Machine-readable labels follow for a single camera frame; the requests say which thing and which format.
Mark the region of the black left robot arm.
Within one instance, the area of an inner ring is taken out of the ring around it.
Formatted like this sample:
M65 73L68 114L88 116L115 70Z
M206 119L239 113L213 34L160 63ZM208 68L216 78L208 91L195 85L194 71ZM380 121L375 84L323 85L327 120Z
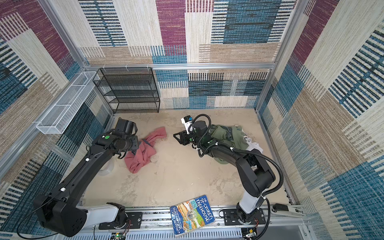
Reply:
M79 207L80 199L101 168L115 155L120 159L139 148L136 123L118 119L115 128L100 134L69 175L48 195L39 195L33 206L40 225L66 237L89 226L127 224L125 207L108 202L98 207Z

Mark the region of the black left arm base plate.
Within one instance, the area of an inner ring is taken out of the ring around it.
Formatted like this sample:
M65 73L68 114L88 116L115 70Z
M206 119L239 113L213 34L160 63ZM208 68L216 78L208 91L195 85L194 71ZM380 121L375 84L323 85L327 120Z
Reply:
M142 224L143 212L127 212L126 220L123 221L122 225L116 223L102 223L99 224L99 230L117 230L123 231L127 229L140 229Z

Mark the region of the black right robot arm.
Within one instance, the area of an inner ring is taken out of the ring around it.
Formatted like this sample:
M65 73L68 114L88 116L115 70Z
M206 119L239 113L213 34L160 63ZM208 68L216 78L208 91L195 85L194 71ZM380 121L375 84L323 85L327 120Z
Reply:
M239 126L227 127L199 121L191 116L181 119L185 130L174 134L183 146L191 144L199 156L210 156L237 168L244 194L237 204L239 222L253 221L266 196L279 190L284 182L280 166L262 154L258 144Z

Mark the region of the pink red cloth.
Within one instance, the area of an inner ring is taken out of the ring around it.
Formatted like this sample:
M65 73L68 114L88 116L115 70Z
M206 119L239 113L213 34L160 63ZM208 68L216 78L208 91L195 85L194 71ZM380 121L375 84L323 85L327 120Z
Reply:
M156 140L167 138L165 127L160 127L149 133L139 143L135 153L128 152L125 156L125 164L132 174L136 174L142 167L149 164L151 157L157 153L155 149Z

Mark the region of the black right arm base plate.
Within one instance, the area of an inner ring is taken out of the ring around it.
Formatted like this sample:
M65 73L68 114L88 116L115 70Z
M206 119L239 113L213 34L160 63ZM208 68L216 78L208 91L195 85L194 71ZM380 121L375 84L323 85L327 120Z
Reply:
M246 214L242 209L223 209L219 216L224 219L225 226L235 225L265 225L267 214L262 209L255 209L252 213Z

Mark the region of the olive green cloth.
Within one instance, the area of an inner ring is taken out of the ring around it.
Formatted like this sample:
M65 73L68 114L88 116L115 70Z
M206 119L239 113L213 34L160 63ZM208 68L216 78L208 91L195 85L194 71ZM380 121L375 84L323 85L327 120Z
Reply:
M218 142L222 142L233 148L240 150L246 150L249 145L245 139L247 135L243 132L240 125L235 126L223 126L223 125L212 125L209 133L212 138Z

